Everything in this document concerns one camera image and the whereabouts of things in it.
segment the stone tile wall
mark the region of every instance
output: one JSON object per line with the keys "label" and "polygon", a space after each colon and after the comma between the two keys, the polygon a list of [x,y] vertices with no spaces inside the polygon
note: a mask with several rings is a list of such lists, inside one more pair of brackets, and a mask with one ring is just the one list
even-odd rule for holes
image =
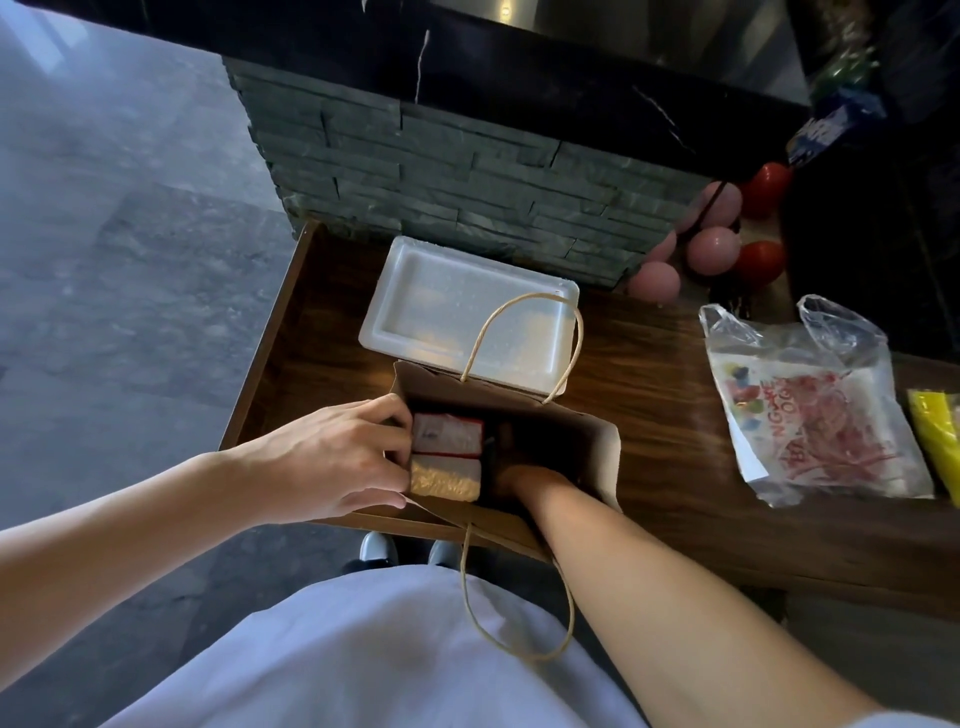
{"label": "stone tile wall", "polygon": [[406,234],[613,286],[702,177],[225,60],[295,220]]}

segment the right arm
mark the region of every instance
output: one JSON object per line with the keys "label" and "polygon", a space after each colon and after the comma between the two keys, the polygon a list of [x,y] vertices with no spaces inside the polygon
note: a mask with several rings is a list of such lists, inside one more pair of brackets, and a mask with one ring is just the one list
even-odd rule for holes
{"label": "right arm", "polygon": [[513,466],[500,485],[654,728],[841,728],[881,710],[736,589],[561,475]]}

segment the wood grain surface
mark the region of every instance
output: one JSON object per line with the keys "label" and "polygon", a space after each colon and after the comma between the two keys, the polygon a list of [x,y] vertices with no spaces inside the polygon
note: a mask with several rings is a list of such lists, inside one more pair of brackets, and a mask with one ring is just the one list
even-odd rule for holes
{"label": "wood grain surface", "polygon": [[[390,389],[393,359],[357,342],[387,249],[312,233],[224,447]],[[960,511],[948,501],[809,497],[768,507],[737,472],[695,309],[584,290],[581,311],[585,345],[559,402],[619,427],[627,516],[734,583],[960,616]],[[895,366],[904,385],[960,391],[958,367],[917,357]]]}

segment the gray tile floor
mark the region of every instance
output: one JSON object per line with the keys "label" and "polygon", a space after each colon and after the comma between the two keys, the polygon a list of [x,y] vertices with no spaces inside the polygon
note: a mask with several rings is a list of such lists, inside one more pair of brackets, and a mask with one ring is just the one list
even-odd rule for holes
{"label": "gray tile floor", "polygon": [[[294,241],[216,56],[0,0],[0,99],[2,528],[216,448]],[[98,725],[249,612],[335,575],[360,538],[232,539],[0,693],[3,724]],[[564,619],[554,573],[489,560]],[[956,625],[791,605],[791,629],[864,688],[958,717]]]}

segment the paper bag handle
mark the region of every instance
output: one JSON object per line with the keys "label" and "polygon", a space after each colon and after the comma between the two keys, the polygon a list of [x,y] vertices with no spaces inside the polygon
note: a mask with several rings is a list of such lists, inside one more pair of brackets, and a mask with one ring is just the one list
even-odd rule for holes
{"label": "paper bag handle", "polygon": [[580,314],[580,309],[563,296],[558,296],[554,293],[541,293],[539,291],[534,291],[533,293],[524,293],[522,296],[517,296],[515,299],[510,299],[497,308],[487,319],[487,323],[484,324],[480,329],[480,333],[477,334],[477,340],[473,343],[473,351],[470,352],[469,359],[467,359],[467,366],[464,367],[464,372],[460,376],[460,381],[467,381],[467,376],[470,373],[470,369],[473,367],[473,360],[476,359],[477,352],[480,351],[480,344],[483,342],[483,337],[487,334],[487,329],[490,328],[490,324],[493,323],[493,319],[503,313],[504,310],[512,306],[514,303],[520,303],[521,301],[526,301],[527,299],[548,299],[549,301],[566,303],[568,306],[570,306],[570,308],[573,309],[573,315],[577,319],[577,346],[573,350],[573,355],[570,357],[570,363],[566,366],[566,371],[564,371],[560,379],[557,380],[557,386],[553,388],[553,391],[547,395],[546,399],[542,402],[542,404],[548,404],[549,402],[553,401],[553,399],[557,396],[557,393],[566,384],[566,380],[573,371],[573,367],[576,366],[577,359],[580,358],[580,349],[582,349],[584,346],[584,317]]}
{"label": "paper bag handle", "polygon": [[566,584],[566,577],[560,569],[560,564],[557,563],[557,560],[553,560],[553,565],[557,569],[557,572],[560,573],[560,580],[564,582],[564,589],[566,590],[566,606],[570,610],[570,620],[566,627],[566,635],[564,640],[558,644],[555,648],[549,652],[521,652],[520,650],[515,650],[511,647],[508,647],[506,644],[502,643],[496,637],[494,637],[490,632],[483,628],[480,624],[480,620],[477,619],[477,616],[473,614],[473,608],[470,606],[470,598],[467,594],[467,552],[470,548],[470,535],[476,531],[481,536],[486,536],[483,531],[478,529],[473,523],[467,524],[467,533],[464,535],[464,550],[460,554],[460,587],[461,591],[464,593],[464,606],[467,607],[467,614],[470,617],[470,620],[473,622],[473,626],[476,627],[477,632],[480,633],[480,636],[483,637],[487,642],[492,644],[494,647],[503,650],[508,655],[513,655],[514,657],[523,660],[528,663],[545,663],[553,660],[556,657],[559,657],[560,654],[567,648],[570,644],[570,641],[573,639],[573,625],[577,618],[577,611],[573,605],[573,594],[570,592],[570,588]]}

